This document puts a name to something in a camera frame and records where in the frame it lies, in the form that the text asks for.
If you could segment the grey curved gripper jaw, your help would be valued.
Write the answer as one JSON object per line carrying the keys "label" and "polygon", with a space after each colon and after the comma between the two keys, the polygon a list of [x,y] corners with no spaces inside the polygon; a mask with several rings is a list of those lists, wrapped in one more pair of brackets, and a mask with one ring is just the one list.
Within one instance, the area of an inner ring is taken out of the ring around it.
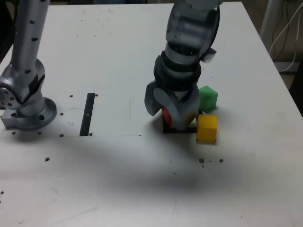
{"label": "grey curved gripper jaw", "polygon": [[152,81],[147,85],[144,104],[151,116],[154,116],[161,109],[165,95],[166,93],[159,88],[156,81]]}
{"label": "grey curved gripper jaw", "polygon": [[173,126],[184,131],[198,115],[200,98],[195,85],[187,91],[171,91],[161,88],[153,90],[153,97],[170,114]]}

